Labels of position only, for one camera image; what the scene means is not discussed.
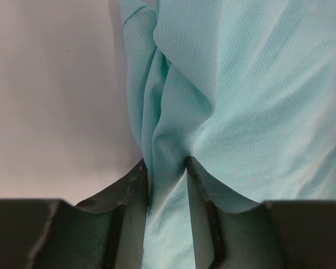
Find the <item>teal t-shirt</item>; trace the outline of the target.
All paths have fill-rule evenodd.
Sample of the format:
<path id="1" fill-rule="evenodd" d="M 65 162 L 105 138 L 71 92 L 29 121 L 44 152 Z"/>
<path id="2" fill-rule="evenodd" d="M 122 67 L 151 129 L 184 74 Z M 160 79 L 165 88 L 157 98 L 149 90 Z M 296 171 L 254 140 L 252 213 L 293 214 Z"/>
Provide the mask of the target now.
<path id="1" fill-rule="evenodd" d="M 143 268 L 194 268 L 184 160 L 255 202 L 336 200 L 336 1 L 121 1 L 150 180 Z"/>

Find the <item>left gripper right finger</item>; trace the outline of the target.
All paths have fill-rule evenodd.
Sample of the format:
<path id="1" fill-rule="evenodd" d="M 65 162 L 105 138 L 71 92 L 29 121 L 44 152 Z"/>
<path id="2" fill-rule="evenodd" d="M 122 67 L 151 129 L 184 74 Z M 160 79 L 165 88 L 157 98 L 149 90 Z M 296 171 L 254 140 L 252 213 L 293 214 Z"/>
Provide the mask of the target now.
<path id="1" fill-rule="evenodd" d="M 257 203 L 185 166 L 196 268 L 336 268 L 336 201 Z"/>

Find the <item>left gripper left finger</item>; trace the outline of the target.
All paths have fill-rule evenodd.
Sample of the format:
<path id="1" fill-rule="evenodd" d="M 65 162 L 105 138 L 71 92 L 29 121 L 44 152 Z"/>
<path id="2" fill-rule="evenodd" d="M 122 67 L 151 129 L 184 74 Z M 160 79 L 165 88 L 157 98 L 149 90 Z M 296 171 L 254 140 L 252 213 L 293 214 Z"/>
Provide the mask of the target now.
<path id="1" fill-rule="evenodd" d="M 140 161 L 76 205 L 0 199 L 0 268 L 140 268 L 147 184 Z"/>

